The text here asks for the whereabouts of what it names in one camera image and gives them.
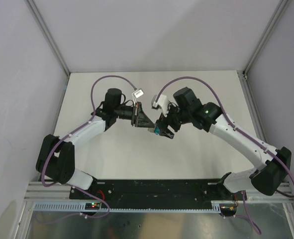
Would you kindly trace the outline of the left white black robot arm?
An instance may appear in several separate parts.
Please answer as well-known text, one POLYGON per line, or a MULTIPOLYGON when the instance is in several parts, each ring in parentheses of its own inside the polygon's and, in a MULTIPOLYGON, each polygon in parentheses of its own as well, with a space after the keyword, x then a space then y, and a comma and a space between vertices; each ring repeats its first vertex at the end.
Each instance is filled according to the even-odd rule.
POLYGON ((76 168, 75 152, 95 136, 107 131, 117 119, 129 120, 134 127, 152 128, 153 122, 142 109, 137 99, 144 94, 142 89, 132 93, 132 105, 121 90, 108 89, 104 101, 92 112, 91 118, 64 137, 47 135, 43 139, 36 163, 36 170, 41 173, 41 182, 47 186, 45 178, 54 183, 69 184, 80 188, 86 198, 94 198, 98 187, 93 183, 93 176, 76 168))

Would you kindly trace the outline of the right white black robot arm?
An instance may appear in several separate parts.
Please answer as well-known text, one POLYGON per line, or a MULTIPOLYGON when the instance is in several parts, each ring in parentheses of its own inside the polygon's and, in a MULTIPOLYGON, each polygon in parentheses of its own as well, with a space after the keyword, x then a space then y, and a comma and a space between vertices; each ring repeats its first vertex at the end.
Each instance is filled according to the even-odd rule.
POLYGON ((191 123, 227 142, 254 166, 246 171, 226 173, 217 187, 220 198, 228 200, 239 191, 251 189, 267 196, 277 192, 291 165, 289 149, 277 149, 245 132, 223 114, 220 106, 212 102, 202 104, 188 87, 176 91, 174 99, 172 103, 165 95, 154 96, 152 108, 162 110, 155 123, 156 134, 173 138, 181 125, 191 123))

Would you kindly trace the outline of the blue pill box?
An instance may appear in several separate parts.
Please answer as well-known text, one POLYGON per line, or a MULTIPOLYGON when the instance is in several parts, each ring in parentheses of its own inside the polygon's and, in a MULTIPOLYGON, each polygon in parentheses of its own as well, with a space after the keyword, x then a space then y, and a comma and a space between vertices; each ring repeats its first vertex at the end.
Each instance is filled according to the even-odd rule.
POLYGON ((160 129, 157 126, 154 128, 154 133, 160 135, 160 129))

